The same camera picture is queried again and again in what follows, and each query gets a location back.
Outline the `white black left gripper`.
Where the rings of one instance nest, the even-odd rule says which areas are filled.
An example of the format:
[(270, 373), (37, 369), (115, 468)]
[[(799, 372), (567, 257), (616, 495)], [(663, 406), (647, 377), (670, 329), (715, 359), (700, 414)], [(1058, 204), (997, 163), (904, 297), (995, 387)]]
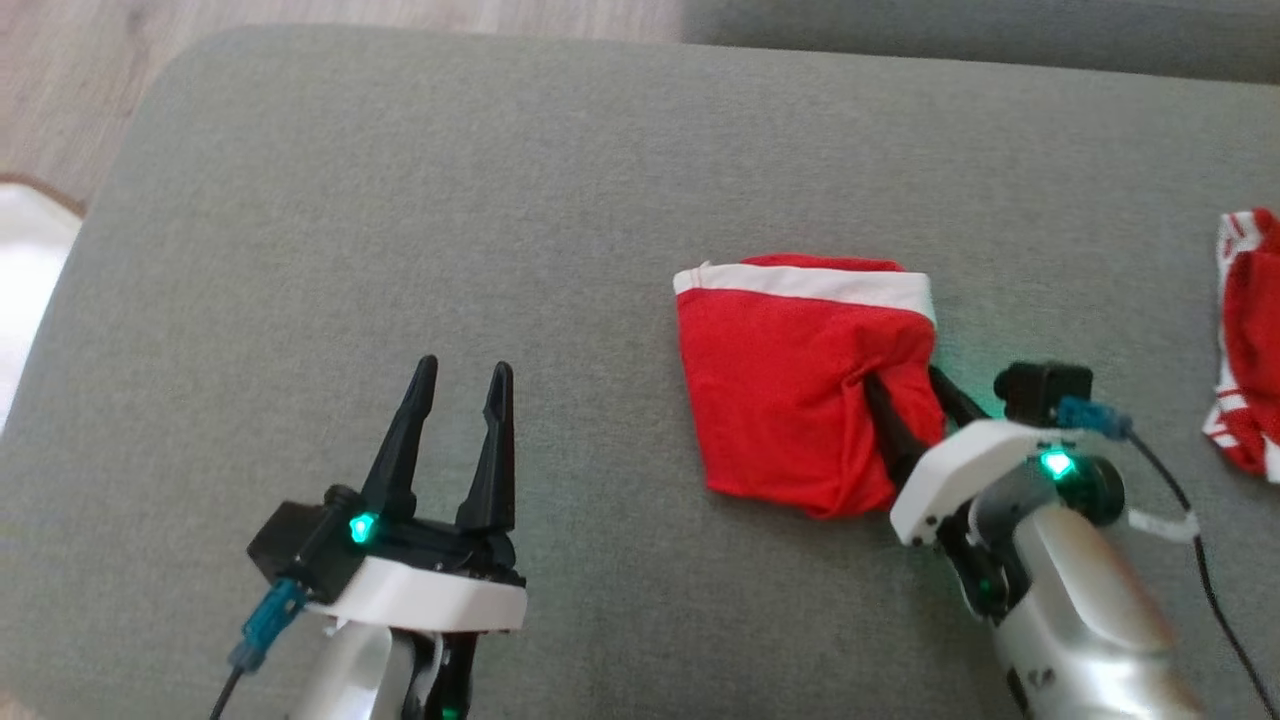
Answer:
[(364, 483), (365, 509), (381, 520), (353, 520), (361, 564), (329, 603), (310, 612), (417, 633), (516, 632), (529, 606), (515, 546), (515, 374), (498, 363), (483, 407), (486, 425), (472, 484), (454, 524), (404, 521), (439, 363), (422, 356)]

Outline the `red shorts with white stripes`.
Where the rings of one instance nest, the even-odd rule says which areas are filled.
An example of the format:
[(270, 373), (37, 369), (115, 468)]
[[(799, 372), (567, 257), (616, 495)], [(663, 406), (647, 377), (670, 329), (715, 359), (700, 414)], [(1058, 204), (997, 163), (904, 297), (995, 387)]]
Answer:
[(945, 437), (931, 387), (931, 278), (897, 263), (782, 252), (678, 272), (678, 351), (707, 487), (813, 518), (884, 511), (896, 489), (864, 384), (924, 445)]

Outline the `red jersey with white sleeves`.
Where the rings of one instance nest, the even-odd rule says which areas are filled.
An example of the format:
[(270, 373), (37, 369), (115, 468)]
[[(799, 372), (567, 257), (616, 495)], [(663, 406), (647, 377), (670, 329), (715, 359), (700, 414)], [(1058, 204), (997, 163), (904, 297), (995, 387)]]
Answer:
[(1219, 379), (1202, 432), (1242, 471), (1280, 486), (1280, 217), (1222, 215)]

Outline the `grey fabric sofa seat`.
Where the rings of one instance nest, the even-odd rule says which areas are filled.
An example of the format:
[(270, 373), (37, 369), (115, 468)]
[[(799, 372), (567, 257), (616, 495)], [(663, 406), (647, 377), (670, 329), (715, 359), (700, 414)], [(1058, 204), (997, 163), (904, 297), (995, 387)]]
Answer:
[(1225, 211), (1280, 211), (1280, 87), (744, 47), (256, 27), (134, 114), (0, 436), (0, 691), (206, 720), (280, 501), (360, 486), (440, 360), (452, 518), (515, 369), (522, 632), (477, 720), (1015, 720), (942, 557), (705, 491), (672, 278), (765, 252), (931, 277), (986, 406), (1080, 363), (1199, 515), (1280, 701), (1280, 488), (1201, 424)]

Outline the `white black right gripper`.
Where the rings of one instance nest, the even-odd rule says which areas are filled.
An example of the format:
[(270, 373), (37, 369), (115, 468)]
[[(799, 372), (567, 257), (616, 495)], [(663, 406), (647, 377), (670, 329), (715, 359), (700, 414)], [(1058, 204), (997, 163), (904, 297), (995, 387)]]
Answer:
[(931, 369), (931, 388), (946, 418), (964, 428), (925, 451), (879, 377), (865, 378), (865, 401), (887, 477), (906, 480), (890, 510), (904, 546), (933, 544), (942, 520), (965, 502), (1046, 448), (1076, 441), (1070, 429), (987, 420), (989, 414), (940, 368)]

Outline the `grey fabric sofa back cushion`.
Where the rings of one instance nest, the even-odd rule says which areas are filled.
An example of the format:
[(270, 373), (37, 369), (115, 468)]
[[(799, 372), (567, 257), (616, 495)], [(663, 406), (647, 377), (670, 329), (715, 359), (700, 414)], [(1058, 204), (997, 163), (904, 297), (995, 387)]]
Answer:
[(684, 0), (687, 44), (1280, 85), (1280, 0)]

